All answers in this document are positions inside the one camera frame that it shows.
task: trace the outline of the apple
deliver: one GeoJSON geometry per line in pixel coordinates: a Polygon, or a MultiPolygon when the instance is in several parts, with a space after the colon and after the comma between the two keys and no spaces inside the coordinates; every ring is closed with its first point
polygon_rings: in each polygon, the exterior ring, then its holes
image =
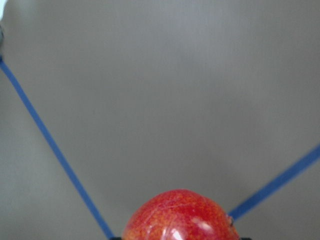
{"type": "Polygon", "coordinates": [[[122,240],[239,240],[232,217],[211,199],[186,189],[161,193],[128,221],[122,240]]]}

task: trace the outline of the red apple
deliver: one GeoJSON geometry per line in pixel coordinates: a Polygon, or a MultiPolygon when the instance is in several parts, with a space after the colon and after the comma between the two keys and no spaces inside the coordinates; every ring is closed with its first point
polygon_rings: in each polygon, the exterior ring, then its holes
{"type": "Polygon", "coordinates": [[[122,240],[239,240],[233,220],[211,199],[186,189],[161,193],[142,205],[122,240]]]}

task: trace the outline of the blue tape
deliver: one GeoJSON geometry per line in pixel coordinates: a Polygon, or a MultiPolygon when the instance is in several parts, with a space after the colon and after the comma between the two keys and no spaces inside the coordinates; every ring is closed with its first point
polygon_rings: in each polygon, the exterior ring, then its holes
{"type": "Polygon", "coordinates": [[[50,132],[48,131],[45,124],[40,119],[38,113],[36,112],[35,108],[29,101],[27,95],[25,94],[24,90],[20,86],[18,80],[13,75],[13,73],[10,71],[8,66],[5,64],[5,62],[0,57],[0,68],[4,72],[4,74],[8,77],[10,82],[12,83],[13,87],[15,88],[16,92],[18,93],[19,97],[21,98],[22,102],[24,103],[25,107],[29,111],[30,115],[32,116],[33,120],[35,121],[36,125],[38,126],[39,130],[41,131],[42,135],[46,139],[47,143],[51,147],[52,151],[54,152],[56,158],[60,162],[61,166],[63,167],[65,173],[70,178],[71,182],[73,183],[74,187],[82,197],[82,200],[90,210],[91,214],[99,224],[100,228],[102,229],[104,235],[111,239],[114,235],[110,228],[108,227],[107,223],[104,221],[103,217],[99,213],[97,207],[95,206],[94,202],[91,200],[90,196],[88,195],[87,191],[79,181],[78,177],[76,176],[75,172],[72,170],[71,166],[69,165],[68,161],[64,157],[63,153],[59,149],[58,145],[56,144],[55,140],[51,136],[50,132]]]}
{"type": "Polygon", "coordinates": [[[229,215],[233,217],[236,221],[248,211],[253,209],[263,200],[268,198],[274,192],[279,190],[285,184],[287,184],[290,180],[297,177],[304,170],[314,164],[320,158],[320,145],[311,150],[305,156],[303,156],[300,160],[298,160],[295,164],[290,166],[287,170],[278,175],[275,179],[270,181],[267,185],[262,187],[256,193],[254,193],[251,197],[241,203],[239,206],[234,208],[229,212],[229,215]]]}

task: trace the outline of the gray surface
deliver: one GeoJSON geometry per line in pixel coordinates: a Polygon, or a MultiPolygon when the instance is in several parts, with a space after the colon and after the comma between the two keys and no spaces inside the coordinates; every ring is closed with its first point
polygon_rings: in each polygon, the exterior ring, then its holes
{"type": "MultiPolygon", "coordinates": [[[[9,0],[5,62],[116,235],[154,195],[227,211],[319,143],[320,1],[9,0]]],[[[0,73],[0,239],[104,239],[0,73]]],[[[236,223],[320,236],[317,163],[236,223]]]]}

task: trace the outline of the apple skin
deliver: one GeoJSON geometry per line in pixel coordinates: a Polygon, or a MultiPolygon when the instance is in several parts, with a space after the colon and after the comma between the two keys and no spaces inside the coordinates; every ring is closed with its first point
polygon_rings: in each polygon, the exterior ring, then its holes
{"type": "Polygon", "coordinates": [[[233,220],[211,199],[186,189],[161,193],[130,218],[122,240],[239,240],[233,220]]]}

